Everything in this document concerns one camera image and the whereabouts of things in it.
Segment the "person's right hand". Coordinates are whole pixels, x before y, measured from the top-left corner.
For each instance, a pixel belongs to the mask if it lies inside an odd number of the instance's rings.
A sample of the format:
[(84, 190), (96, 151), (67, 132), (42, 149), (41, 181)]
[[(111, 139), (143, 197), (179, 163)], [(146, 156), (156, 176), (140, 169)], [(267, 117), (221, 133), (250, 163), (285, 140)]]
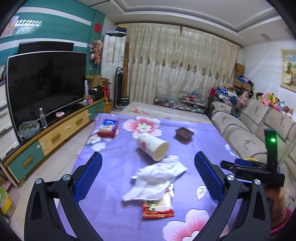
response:
[(271, 228), (275, 228), (283, 223), (287, 215), (287, 207), (285, 204), (285, 191), (283, 187), (265, 189), (265, 194), (267, 198), (271, 198), (273, 203), (273, 208), (271, 212)]

